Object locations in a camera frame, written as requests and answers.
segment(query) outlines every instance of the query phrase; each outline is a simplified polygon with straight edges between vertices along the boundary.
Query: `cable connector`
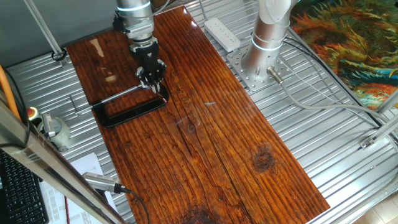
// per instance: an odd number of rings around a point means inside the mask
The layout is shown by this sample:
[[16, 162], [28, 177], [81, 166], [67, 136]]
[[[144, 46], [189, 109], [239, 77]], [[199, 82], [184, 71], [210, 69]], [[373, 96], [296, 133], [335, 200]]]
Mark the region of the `cable connector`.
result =
[[272, 76], [274, 80], [280, 85], [284, 82], [284, 79], [275, 71], [274, 67], [267, 68], [268, 75]]
[[124, 187], [118, 183], [117, 178], [107, 177], [105, 175], [93, 174], [86, 172], [82, 175], [86, 181], [93, 186], [94, 189], [104, 190], [108, 192], [121, 193], [121, 188]]

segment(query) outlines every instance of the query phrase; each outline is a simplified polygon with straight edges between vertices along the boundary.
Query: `mounting plate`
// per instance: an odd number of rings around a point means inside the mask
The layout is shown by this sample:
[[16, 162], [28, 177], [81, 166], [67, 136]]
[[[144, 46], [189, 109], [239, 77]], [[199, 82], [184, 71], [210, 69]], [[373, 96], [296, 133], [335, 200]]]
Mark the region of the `mounting plate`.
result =
[[[231, 63], [232, 67], [236, 70], [238, 75], [242, 78], [242, 81], [248, 86], [251, 91], [258, 91], [267, 85], [275, 82], [275, 80], [269, 76], [269, 78], [256, 78], [254, 75], [247, 75], [242, 69], [242, 56], [249, 50], [249, 46], [243, 47], [235, 52], [232, 52], [227, 55], [228, 61]], [[278, 72], [284, 73], [289, 71], [283, 63], [280, 63], [280, 59], [278, 59], [279, 69]]]

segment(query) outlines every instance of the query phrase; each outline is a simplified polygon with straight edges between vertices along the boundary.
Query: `wooden board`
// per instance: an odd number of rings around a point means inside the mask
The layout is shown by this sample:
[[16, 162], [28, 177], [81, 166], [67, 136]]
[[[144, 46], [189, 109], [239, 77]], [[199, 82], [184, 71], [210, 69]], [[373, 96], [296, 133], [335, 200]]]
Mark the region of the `wooden board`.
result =
[[[152, 223], [305, 223], [329, 208], [184, 7], [156, 16], [154, 36], [167, 64], [167, 106], [99, 127], [121, 182], [143, 198]], [[124, 34], [67, 49], [90, 103], [138, 84]], [[127, 94], [108, 112], [148, 97]]]

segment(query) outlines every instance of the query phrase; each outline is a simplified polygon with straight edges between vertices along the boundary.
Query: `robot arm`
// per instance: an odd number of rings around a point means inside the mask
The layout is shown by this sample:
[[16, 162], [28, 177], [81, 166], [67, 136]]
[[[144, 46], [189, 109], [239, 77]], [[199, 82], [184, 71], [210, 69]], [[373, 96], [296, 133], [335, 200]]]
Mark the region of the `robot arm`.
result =
[[269, 77], [268, 68], [278, 70], [277, 57], [290, 25], [290, 11], [298, 1], [259, 0], [252, 43], [242, 58], [242, 68], [248, 80], [263, 83]]
[[275, 24], [280, 22], [293, 6], [291, 0], [259, 0], [259, 17], [266, 24]]
[[132, 56], [141, 67], [136, 76], [143, 88], [151, 88], [155, 93], [160, 90], [160, 83], [165, 75], [165, 64], [157, 59], [159, 45], [152, 36], [154, 20], [149, 0], [116, 0], [118, 10], [113, 22], [115, 30], [123, 32], [133, 44], [130, 45]]

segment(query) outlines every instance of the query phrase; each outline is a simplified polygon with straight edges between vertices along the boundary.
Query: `power strip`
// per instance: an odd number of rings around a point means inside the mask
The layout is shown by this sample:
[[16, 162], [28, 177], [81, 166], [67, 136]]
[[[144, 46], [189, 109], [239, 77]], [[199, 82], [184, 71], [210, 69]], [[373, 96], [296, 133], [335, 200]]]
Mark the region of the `power strip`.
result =
[[241, 46], [241, 41], [217, 18], [206, 21], [205, 29], [227, 52], [231, 52]]

